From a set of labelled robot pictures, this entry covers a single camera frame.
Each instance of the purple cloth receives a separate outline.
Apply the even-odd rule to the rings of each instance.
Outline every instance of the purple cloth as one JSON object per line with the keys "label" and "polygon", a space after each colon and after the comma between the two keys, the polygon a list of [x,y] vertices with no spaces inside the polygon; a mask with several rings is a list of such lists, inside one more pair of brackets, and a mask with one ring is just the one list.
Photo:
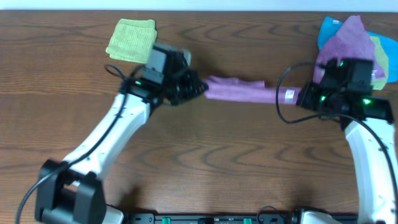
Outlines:
{"label": "purple cloth", "polygon": [[[275,103],[276,89],[266,88],[264,81],[247,82],[238,78],[210,77],[205,82],[208,99],[251,103]],[[301,88],[280,87],[279,103],[296,104]]]}
{"label": "purple cloth", "polygon": [[[326,64],[333,58],[340,60],[342,58],[360,58],[372,60],[374,62],[373,70],[376,72],[372,75],[372,80],[385,78],[384,70],[376,62],[374,54],[374,44],[369,34],[365,31],[359,16],[350,16],[336,35],[331,37],[322,47],[317,63]],[[323,71],[320,68],[314,69],[313,81],[320,83],[323,77]]]}

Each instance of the yellow towel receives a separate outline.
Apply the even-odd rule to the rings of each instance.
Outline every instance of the yellow towel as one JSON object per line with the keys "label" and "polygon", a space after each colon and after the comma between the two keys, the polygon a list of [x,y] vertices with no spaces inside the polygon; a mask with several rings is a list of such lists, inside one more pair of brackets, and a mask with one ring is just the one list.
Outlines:
{"label": "yellow towel", "polygon": [[380,39],[378,37],[371,36],[371,40],[374,43],[374,54],[376,56],[376,61],[380,67],[383,68],[384,74],[386,74],[385,78],[372,81],[372,85],[374,90],[382,90],[388,79],[388,56],[383,50],[383,47],[381,47]]}
{"label": "yellow towel", "polygon": [[155,21],[121,19],[113,32],[106,53],[113,59],[147,63],[155,43]]}

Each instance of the wood grain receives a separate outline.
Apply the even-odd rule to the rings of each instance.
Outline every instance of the wood grain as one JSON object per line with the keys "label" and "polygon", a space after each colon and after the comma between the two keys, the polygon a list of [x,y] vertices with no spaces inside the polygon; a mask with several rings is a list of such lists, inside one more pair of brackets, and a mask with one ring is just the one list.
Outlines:
{"label": "wood grain", "polygon": [[[0,11],[0,223],[12,223],[49,157],[62,159],[105,115],[119,80],[103,65],[119,19],[155,19],[158,41],[190,49],[201,76],[265,80],[314,61],[326,12]],[[367,30],[398,39],[397,14],[361,14]],[[285,86],[302,86],[310,70]],[[379,92],[398,117],[398,85]],[[311,112],[283,106],[288,118]],[[107,202],[160,213],[255,213],[263,205],[356,212],[352,156],[335,123],[286,125],[275,106],[200,98],[159,108],[104,183]],[[23,223],[33,223],[34,197]]]}

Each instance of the black motor joint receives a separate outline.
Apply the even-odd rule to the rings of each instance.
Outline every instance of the black motor joint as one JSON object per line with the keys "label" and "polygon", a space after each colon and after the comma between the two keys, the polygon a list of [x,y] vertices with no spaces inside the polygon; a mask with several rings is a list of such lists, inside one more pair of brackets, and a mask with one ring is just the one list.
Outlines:
{"label": "black motor joint", "polygon": [[[388,100],[372,96],[372,61],[344,58],[338,63],[333,59],[318,66],[324,69],[321,82],[307,83],[298,95],[296,105],[319,113],[350,115],[359,120],[394,121]],[[349,122],[349,119],[341,118],[341,128],[345,129]]]}
{"label": "black motor joint", "polygon": [[151,104],[151,110],[162,103],[177,106],[200,96],[208,85],[200,80],[196,70],[189,69],[183,52],[154,48],[165,54],[163,66],[148,64],[140,78],[132,78],[129,93]]}

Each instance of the black cable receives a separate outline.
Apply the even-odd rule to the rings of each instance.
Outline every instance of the black cable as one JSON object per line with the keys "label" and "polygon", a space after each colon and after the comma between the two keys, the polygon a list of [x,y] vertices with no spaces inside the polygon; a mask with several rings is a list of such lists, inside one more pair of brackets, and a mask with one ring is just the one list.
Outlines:
{"label": "black cable", "polygon": [[313,65],[314,66],[315,64],[314,63],[305,62],[305,63],[298,63],[296,65],[293,65],[293,66],[287,68],[287,70],[279,78],[279,81],[278,81],[278,84],[277,84],[277,87],[276,87],[276,98],[275,98],[276,110],[277,110],[277,113],[278,113],[279,117],[281,118],[282,121],[284,121],[287,124],[296,124],[296,123],[299,123],[299,122],[302,122],[302,121],[307,121],[307,120],[310,120],[310,119],[313,119],[313,118],[321,118],[322,116],[329,116],[329,117],[341,116],[341,117],[349,118],[349,119],[357,122],[363,128],[368,130],[371,133],[371,135],[375,138],[377,143],[380,145],[380,149],[379,150],[381,150],[384,153],[384,156],[386,157],[386,161],[387,161],[387,165],[388,165],[388,168],[389,168],[391,181],[392,181],[392,189],[394,191],[394,203],[396,205],[395,213],[396,213],[396,218],[398,218],[398,203],[397,203],[398,188],[397,188],[396,176],[395,176],[394,170],[392,168],[391,158],[388,155],[388,147],[386,147],[383,144],[383,142],[381,141],[379,136],[377,136],[377,134],[367,124],[365,124],[364,122],[362,122],[362,121],[360,121],[360,120],[358,120],[358,119],[356,119],[356,118],[354,118],[352,116],[349,116],[349,115],[346,115],[346,114],[341,114],[341,113],[318,113],[318,114],[315,114],[315,115],[307,116],[307,117],[296,119],[296,120],[293,120],[293,121],[287,121],[282,116],[282,114],[280,113],[278,95],[279,95],[279,88],[280,88],[280,84],[282,83],[282,80],[289,74],[290,71],[292,71],[292,70],[294,70],[296,68],[309,66],[309,65]]}
{"label": "black cable", "polygon": [[[272,208],[272,209],[274,209],[275,211],[278,211],[278,209],[276,209],[275,207],[270,206],[270,205],[267,205],[267,206],[262,207],[262,208],[257,212],[257,215],[256,215],[256,218],[257,218],[257,222],[258,222],[258,223],[264,224],[264,221],[262,221],[262,220],[260,219],[260,214],[261,214],[262,211],[264,211],[264,210],[267,209],[267,208]],[[285,217],[282,216],[282,214],[278,214],[278,215],[284,220],[284,222],[286,221],[287,215],[286,215]]]}
{"label": "black cable", "polygon": [[[115,71],[117,71],[117,73],[113,73],[112,71],[109,70],[108,67],[111,67],[113,69],[115,69]],[[134,76],[135,73],[137,73],[139,71],[139,69],[141,69],[142,67],[138,67],[137,69],[135,69],[133,71],[133,73],[131,74],[131,76]],[[114,65],[105,65],[105,70],[107,72],[109,72],[110,74],[120,77],[123,82],[127,82],[128,79],[126,78],[126,76],[123,75],[122,71],[120,71],[120,69],[118,69],[117,67],[115,67]],[[100,137],[100,139],[95,143],[95,145],[86,153],[84,153],[83,155],[81,155],[78,159],[69,162],[68,164],[65,164],[64,166],[59,167],[58,169],[55,169],[54,171],[50,172],[49,174],[47,174],[46,176],[44,176],[43,178],[41,178],[40,180],[38,180],[25,194],[24,198],[21,200],[21,203],[19,204],[19,208],[15,217],[15,223],[19,224],[19,220],[21,219],[21,213],[22,213],[22,209],[24,208],[26,201],[29,199],[30,195],[32,195],[32,193],[40,186],[42,185],[44,182],[46,182],[47,180],[49,180],[49,178],[53,177],[54,175],[57,175],[69,168],[71,168],[71,166],[77,164],[78,162],[81,162],[82,160],[86,159],[103,141],[104,139],[107,137],[107,135],[109,134],[109,132],[112,130],[113,126],[116,124],[116,122],[118,121],[118,119],[121,117],[121,114],[123,112],[123,108],[124,105],[126,104],[127,101],[127,87],[128,85],[123,85],[125,86],[125,88],[123,90],[121,90],[121,93],[124,95],[123,97],[123,101],[122,104],[120,106],[120,109],[118,111],[118,113],[116,114],[115,118],[113,119],[112,123],[109,125],[109,127],[107,128],[107,130],[104,132],[104,134]]]}

